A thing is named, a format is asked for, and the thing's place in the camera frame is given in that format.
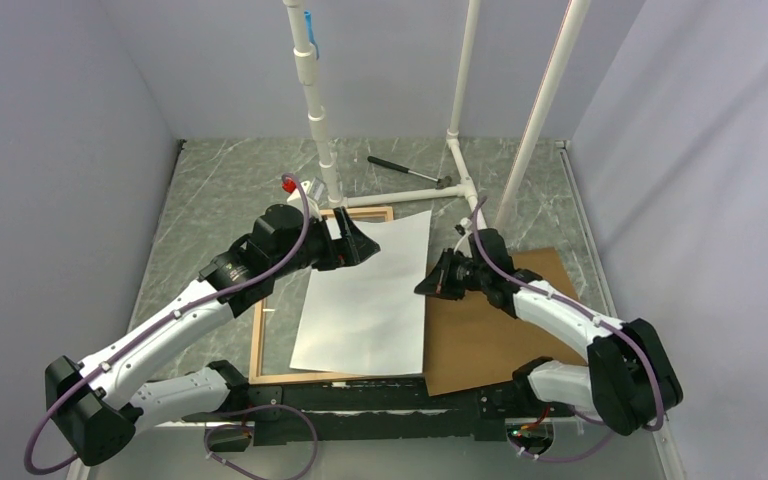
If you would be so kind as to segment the glossy landscape photo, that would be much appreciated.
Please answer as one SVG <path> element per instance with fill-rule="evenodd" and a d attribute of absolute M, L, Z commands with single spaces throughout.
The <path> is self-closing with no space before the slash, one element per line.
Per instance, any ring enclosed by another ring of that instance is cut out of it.
<path fill-rule="evenodd" d="M 429 211 L 358 224 L 381 250 L 358 266 L 313 271 L 289 366 L 365 376 L 423 370 Z"/>

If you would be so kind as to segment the clear acrylic glazing sheet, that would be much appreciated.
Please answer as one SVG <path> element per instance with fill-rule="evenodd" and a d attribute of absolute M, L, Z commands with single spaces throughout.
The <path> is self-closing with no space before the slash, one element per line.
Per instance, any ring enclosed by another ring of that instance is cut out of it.
<path fill-rule="evenodd" d="M 307 268 L 285 276 L 275 283 L 264 309 L 264 339 L 261 373 L 289 374 L 302 310 L 313 270 Z"/>

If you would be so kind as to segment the wooden picture frame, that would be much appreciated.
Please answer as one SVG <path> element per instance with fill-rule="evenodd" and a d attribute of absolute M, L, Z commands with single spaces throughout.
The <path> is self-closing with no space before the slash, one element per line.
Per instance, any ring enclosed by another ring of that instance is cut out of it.
<path fill-rule="evenodd" d="M 394 220 L 394 211 L 391 206 L 353 207 L 348 209 L 348 213 L 353 220 L 375 219 L 382 220 L 384 222 L 390 222 Z M 373 376 L 321 371 L 305 371 L 301 373 L 269 375 L 263 374 L 262 363 L 265 346 L 266 307 L 266 300 L 261 300 L 254 306 L 249 366 L 249 382 L 251 385 L 331 383 L 373 379 Z"/>

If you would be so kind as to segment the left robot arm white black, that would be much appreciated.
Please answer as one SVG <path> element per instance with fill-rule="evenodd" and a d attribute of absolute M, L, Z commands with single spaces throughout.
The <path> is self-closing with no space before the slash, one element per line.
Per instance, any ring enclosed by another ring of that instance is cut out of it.
<path fill-rule="evenodd" d="M 278 279 L 307 268 L 354 267 L 380 252 L 345 208 L 333 215 L 337 237 L 310 208 L 270 206 L 251 232 L 135 330 L 80 361 L 61 356 L 50 363 L 44 372 L 47 411 L 75 458 L 99 465 L 136 435 L 190 414 L 239 417 L 247 406 L 248 381 L 227 361 L 171 380 L 151 378 L 196 340 L 271 295 Z"/>

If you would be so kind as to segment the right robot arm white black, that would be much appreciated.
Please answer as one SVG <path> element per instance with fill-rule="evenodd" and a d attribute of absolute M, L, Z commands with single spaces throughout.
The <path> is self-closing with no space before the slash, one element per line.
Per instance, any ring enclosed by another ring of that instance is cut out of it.
<path fill-rule="evenodd" d="M 512 374 L 511 401 L 534 415 L 562 403 L 594 413 L 613 432 L 628 436 L 659 428 L 684 392 L 655 327 L 624 321 L 584 306 L 547 279 L 515 266 L 505 240 L 492 228 L 470 235 L 471 253 L 443 251 L 416 294 L 457 301 L 478 291 L 508 316 L 530 323 L 580 354 L 582 366 L 539 357 Z"/>

